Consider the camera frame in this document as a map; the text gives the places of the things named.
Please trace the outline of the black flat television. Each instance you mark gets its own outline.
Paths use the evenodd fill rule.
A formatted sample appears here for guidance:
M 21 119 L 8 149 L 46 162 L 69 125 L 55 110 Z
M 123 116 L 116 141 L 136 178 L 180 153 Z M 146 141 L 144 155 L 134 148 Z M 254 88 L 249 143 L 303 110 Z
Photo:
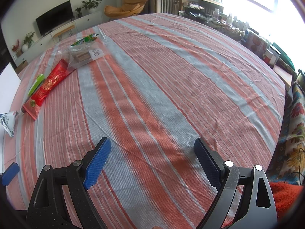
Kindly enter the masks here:
M 45 12 L 36 19 L 38 30 L 43 36 L 55 27 L 74 18 L 71 2 L 66 1 Z

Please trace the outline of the green candy tube pack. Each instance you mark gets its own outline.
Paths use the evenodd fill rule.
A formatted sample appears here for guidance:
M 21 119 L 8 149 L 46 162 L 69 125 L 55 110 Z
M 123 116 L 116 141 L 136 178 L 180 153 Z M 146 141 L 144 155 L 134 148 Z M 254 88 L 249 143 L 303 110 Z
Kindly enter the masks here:
M 90 35 L 88 35 L 88 36 L 86 36 L 86 37 L 76 41 L 75 43 L 73 43 L 71 45 L 71 47 L 72 46 L 78 46 L 80 44 L 84 44 L 84 43 L 87 43 L 87 42 L 95 41 L 97 38 L 98 38 L 98 34 L 90 34 Z

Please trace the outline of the orange lounge chair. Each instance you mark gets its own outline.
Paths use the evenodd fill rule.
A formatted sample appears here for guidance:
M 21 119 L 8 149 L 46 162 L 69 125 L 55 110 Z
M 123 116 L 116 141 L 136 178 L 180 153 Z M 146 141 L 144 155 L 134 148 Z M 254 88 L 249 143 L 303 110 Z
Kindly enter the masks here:
M 148 1 L 149 0 L 123 0 L 123 4 L 120 7 L 105 6 L 104 14 L 109 17 L 110 20 L 139 15 Z

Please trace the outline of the white cardboard box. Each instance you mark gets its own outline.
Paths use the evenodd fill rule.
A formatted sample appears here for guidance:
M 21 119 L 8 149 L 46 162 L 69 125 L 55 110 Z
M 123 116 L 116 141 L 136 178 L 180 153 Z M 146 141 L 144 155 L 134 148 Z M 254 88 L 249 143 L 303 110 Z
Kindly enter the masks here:
M 16 74 L 11 63 L 1 72 L 1 114 L 11 111 L 21 112 L 21 104 L 18 98 L 21 79 Z M 1 172 L 15 159 L 15 139 L 5 131 L 1 125 Z

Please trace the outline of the clear bag of biscuits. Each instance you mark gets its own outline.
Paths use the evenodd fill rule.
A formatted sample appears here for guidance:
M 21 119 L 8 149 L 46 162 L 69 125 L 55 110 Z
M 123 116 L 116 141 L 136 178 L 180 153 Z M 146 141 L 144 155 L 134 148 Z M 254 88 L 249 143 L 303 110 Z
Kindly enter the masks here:
M 98 60 L 107 54 L 105 45 L 101 42 L 89 42 L 71 46 L 67 49 L 68 71 L 74 71 L 92 61 Z

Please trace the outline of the green white packet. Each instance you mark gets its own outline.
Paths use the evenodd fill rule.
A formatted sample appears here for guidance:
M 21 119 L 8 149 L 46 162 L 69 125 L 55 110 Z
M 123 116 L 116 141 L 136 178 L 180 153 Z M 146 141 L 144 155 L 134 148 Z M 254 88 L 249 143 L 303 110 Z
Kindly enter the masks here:
M 34 83 L 31 85 L 28 91 L 28 97 L 30 97 L 37 90 L 37 88 L 44 82 L 44 80 L 45 80 L 44 74 L 40 74 L 36 77 Z

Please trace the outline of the red flowers in vase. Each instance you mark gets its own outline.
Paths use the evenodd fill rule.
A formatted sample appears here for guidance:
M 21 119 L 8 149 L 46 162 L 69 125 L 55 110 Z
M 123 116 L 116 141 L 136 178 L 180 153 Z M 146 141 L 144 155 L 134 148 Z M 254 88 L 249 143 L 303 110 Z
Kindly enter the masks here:
M 12 45 L 12 51 L 14 52 L 17 58 L 21 56 L 22 52 L 19 39 L 16 41 L 15 44 Z

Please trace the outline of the red snack pack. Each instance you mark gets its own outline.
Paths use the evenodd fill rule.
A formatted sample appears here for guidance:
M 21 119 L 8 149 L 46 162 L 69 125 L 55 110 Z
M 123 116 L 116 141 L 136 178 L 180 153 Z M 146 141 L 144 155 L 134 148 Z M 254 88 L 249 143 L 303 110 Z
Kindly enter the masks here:
M 70 72 L 68 71 L 68 62 L 63 58 L 53 68 L 40 87 L 23 104 L 22 109 L 33 119 L 36 120 L 43 102 L 49 93 L 58 86 Z

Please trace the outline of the small wooden bench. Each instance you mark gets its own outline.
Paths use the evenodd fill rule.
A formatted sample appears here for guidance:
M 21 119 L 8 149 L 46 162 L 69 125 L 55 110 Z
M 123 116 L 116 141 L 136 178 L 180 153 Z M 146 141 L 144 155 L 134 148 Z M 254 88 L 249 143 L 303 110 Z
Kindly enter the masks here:
M 63 40 L 63 37 L 65 34 L 68 34 L 68 36 L 73 36 L 74 35 L 74 30 L 75 30 L 75 25 L 72 24 L 71 26 L 64 28 L 57 33 L 53 34 L 52 37 L 55 39 L 57 38 L 59 42 Z

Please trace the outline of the orange red blanket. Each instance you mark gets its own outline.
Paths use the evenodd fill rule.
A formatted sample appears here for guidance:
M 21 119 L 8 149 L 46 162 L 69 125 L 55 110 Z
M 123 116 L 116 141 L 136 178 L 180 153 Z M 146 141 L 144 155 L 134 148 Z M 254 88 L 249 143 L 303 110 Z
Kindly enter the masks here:
M 269 184 L 274 197 L 277 217 L 278 220 L 281 220 L 301 193 L 303 186 L 286 182 L 270 182 Z

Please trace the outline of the brown cardboard box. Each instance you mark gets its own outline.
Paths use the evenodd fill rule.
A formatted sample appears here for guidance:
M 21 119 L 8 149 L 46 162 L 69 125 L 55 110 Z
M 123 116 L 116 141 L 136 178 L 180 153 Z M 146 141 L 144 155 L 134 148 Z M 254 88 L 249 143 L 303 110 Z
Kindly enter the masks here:
M 24 62 L 22 62 L 16 69 L 15 72 L 16 74 L 19 74 L 23 69 L 25 69 L 28 65 L 28 62 L 25 60 Z

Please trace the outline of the white tv cabinet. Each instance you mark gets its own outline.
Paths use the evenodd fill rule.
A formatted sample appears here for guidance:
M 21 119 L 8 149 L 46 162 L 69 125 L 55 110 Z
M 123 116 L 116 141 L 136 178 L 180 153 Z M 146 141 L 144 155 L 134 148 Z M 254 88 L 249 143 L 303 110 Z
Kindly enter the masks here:
M 14 63 L 17 67 L 24 61 L 29 63 L 47 49 L 61 42 L 63 39 L 69 38 L 79 32 L 102 23 L 102 11 L 94 12 L 92 14 L 88 14 L 79 19 L 68 22 L 34 42 L 24 53 L 22 53 L 16 60 L 14 60 Z

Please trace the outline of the green plant white vase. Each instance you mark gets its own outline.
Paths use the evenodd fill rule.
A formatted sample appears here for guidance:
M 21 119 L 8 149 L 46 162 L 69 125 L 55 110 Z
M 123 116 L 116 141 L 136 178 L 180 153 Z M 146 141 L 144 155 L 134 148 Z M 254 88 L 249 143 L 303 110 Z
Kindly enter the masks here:
M 29 33 L 27 33 L 23 39 L 23 44 L 21 47 L 21 51 L 24 53 L 25 51 L 27 51 L 27 49 L 34 43 L 33 41 L 33 37 L 34 37 L 35 33 L 30 31 Z

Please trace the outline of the large potted green plant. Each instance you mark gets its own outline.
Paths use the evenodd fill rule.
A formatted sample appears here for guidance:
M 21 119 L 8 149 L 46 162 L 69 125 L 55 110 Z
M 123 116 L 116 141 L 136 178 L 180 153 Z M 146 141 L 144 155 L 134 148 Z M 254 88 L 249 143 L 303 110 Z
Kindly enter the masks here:
M 97 11 L 102 0 L 88 0 L 88 1 L 81 1 L 82 8 L 88 11 L 89 14 L 92 14 Z

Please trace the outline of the dark wooden railing crib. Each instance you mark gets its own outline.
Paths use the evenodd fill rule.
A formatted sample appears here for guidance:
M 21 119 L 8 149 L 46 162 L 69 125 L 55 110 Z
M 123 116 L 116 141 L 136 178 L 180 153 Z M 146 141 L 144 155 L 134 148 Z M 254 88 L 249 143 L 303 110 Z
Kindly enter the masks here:
M 224 10 L 222 4 L 214 0 L 155 0 L 155 12 L 178 15 L 178 12 L 184 11 L 189 4 L 203 7 L 208 15 L 212 15 L 215 9 L 219 12 Z

